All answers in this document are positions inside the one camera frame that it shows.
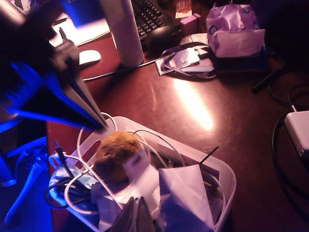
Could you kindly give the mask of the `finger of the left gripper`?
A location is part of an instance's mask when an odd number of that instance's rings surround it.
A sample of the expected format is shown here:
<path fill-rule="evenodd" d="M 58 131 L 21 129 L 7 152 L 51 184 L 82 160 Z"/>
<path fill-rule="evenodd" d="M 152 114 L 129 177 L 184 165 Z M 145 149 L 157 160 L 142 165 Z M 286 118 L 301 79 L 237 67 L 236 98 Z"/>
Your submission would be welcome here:
<path fill-rule="evenodd" d="M 54 68 L 59 82 L 59 87 L 54 87 L 54 93 L 71 110 L 65 117 L 76 126 L 89 130 L 107 128 L 104 117 L 80 77 L 78 48 L 73 44 L 57 46 Z"/>
<path fill-rule="evenodd" d="M 7 111 L 28 118 L 82 128 L 65 117 L 71 110 L 54 93 L 54 87 L 59 87 L 57 80 L 19 85 L 17 90 L 7 93 Z"/>

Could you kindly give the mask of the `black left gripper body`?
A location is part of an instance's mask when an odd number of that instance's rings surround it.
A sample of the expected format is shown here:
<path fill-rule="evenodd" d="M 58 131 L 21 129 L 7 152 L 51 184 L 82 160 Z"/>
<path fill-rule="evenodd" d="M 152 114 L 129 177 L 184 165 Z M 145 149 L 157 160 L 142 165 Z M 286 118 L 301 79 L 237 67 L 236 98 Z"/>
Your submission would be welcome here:
<path fill-rule="evenodd" d="M 55 53 L 49 40 L 60 9 L 38 9 L 23 15 L 17 9 L 0 11 L 0 106 L 15 111 L 45 89 L 44 74 Z"/>

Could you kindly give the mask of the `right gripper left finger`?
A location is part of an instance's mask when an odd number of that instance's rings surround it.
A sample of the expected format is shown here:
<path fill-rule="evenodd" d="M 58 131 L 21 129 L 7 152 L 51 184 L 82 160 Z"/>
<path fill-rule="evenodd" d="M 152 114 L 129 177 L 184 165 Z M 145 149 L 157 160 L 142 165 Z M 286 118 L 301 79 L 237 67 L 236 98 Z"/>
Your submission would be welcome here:
<path fill-rule="evenodd" d="M 110 228 L 111 232 L 137 232 L 137 216 L 140 199 L 130 198 L 115 222 Z"/>

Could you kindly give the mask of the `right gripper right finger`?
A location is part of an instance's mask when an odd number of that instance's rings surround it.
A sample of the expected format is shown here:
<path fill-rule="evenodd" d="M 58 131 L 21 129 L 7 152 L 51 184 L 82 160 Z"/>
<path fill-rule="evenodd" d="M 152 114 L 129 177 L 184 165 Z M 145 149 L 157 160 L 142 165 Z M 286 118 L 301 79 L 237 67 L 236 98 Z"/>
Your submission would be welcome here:
<path fill-rule="evenodd" d="M 156 232 L 154 221 L 143 197 L 139 199 L 139 231 Z"/>

